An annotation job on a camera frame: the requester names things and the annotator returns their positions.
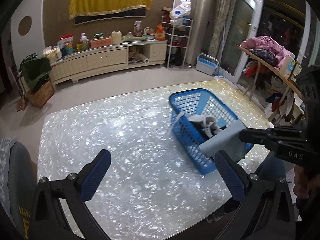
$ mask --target tile floor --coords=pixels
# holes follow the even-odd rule
[[[16,98],[8,99],[0,110],[0,136],[17,138],[28,149],[37,164],[40,136],[48,114],[98,99],[170,85],[212,80],[213,77],[194,69],[140,68],[107,73],[57,86],[55,95],[42,108],[28,106],[16,112]]]

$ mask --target pink jacket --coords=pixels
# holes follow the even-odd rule
[[[276,55],[276,59],[278,60],[278,68],[281,69],[285,58],[290,55],[295,58],[294,54],[284,48],[284,46],[276,43],[271,37],[268,36],[260,36],[255,38],[249,38],[243,41],[240,46],[245,49],[265,49],[268,52],[274,53]]]

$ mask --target blue plastic bin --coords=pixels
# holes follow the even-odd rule
[[[207,158],[202,154],[199,145],[205,140],[186,115],[203,114],[214,116],[218,120],[218,126],[228,126],[238,117],[213,93],[206,89],[198,88],[182,92],[173,93],[169,97],[172,107],[171,124],[172,131],[181,145],[184,147],[192,162],[201,174],[208,174],[216,169],[212,158]],[[184,115],[177,120],[180,112]],[[247,152],[253,144],[247,144]]]

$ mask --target metal screw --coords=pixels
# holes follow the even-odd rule
[[[258,175],[254,174],[254,173],[251,173],[251,174],[249,174],[249,178],[252,179],[252,180],[257,180],[258,179]]]
[[[48,180],[47,177],[42,177],[41,179],[39,179],[40,183],[45,183]]]
[[[287,181],[285,180],[285,178],[282,178],[282,177],[279,178],[279,181],[280,181],[280,183],[283,183],[283,184],[287,182]]]
[[[78,175],[78,174],[76,174],[76,173],[73,172],[73,173],[70,173],[70,174],[67,176],[67,178],[70,179],[70,180],[74,180],[74,179],[77,177],[77,175]]]

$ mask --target person's knee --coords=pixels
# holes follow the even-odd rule
[[[282,160],[268,156],[255,172],[259,179],[275,181],[279,177],[285,178],[285,167]]]

